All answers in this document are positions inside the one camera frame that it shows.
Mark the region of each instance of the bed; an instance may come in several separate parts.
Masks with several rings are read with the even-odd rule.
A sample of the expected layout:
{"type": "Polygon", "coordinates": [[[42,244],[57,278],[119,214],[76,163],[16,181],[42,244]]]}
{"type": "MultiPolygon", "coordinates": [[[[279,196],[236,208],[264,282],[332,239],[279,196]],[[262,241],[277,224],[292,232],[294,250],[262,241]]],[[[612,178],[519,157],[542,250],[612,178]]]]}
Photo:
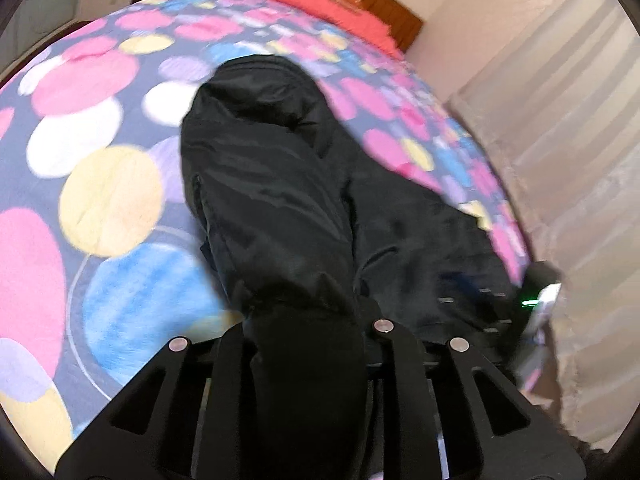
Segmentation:
{"type": "MultiPolygon", "coordinates": [[[[415,15],[363,3],[410,46],[415,15]]],[[[302,65],[373,158],[478,217],[514,282],[529,261],[481,149],[403,60],[271,0],[114,12],[0,89],[0,405],[50,472],[170,338],[239,321],[200,257],[178,135],[198,86],[250,54],[302,65]]]]}

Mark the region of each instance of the red fabric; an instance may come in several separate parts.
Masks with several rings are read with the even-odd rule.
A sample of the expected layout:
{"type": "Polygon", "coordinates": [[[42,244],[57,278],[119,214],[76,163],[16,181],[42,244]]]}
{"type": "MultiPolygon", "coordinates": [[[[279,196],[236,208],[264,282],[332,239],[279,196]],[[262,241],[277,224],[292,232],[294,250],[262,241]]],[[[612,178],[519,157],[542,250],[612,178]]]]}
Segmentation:
{"type": "Polygon", "coordinates": [[[342,30],[378,47],[395,59],[402,59],[396,42],[389,35],[390,27],[366,10],[349,10],[331,0],[276,0],[307,14],[337,25],[342,30]]]}

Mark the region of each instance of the bedsheet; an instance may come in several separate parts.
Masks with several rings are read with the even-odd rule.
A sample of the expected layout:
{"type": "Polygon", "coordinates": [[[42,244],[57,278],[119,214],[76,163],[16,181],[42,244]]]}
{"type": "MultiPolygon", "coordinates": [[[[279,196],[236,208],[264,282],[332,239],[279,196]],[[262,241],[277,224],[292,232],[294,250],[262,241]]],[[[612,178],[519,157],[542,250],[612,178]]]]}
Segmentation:
{"type": "Polygon", "coordinates": [[[481,150],[411,68],[267,0],[145,0],[0,89],[0,404],[53,470],[152,355],[238,322],[200,257],[179,125],[222,62],[302,65],[380,164],[475,215],[517,281],[522,237],[481,150]]]}

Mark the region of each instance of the black garment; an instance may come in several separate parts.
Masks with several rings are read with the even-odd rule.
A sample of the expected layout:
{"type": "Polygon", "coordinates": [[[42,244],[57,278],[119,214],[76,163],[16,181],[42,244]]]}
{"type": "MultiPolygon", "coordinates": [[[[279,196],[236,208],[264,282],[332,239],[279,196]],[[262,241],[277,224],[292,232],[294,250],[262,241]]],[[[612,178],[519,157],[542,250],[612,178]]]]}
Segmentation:
{"type": "Polygon", "coordinates": [[[440,275],[509,293],[502,262],[476,218],[369,158],[284,58],[221,66],[181,142],[188,203],[257,348],[272,478],[343,478],[364,417],[361,305],[374,303],[358,297],[427,343],[474,340],[477,313],[439,301],[456,296],[440,275]]]}

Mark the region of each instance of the metal screw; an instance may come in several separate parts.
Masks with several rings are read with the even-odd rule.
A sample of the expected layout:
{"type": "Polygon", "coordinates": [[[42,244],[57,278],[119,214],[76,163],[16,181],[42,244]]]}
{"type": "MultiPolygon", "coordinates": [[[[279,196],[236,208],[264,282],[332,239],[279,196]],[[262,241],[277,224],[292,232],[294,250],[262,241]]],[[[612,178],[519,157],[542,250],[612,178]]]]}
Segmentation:
{"type": "Polygon", "coordinates": [[[449,345],[456,352],[466,352],[469,350],[469,341],[461,337],[455,337],[451,341],[449,341],[449,345]]]}
{"type": "Polygon", "coordinates": [[[375,328],[378,332],[387,334],[394,329],[394,324],[391,323],[388,319],[379,319],[373,324],[373,328],[375,328]]]}
{"type": "Polygon", "coordinates": [[[189,342],[183,337],[175,337],[169,341],[171,352],[182,352],[187,346],[189,346],[189,342]]]}

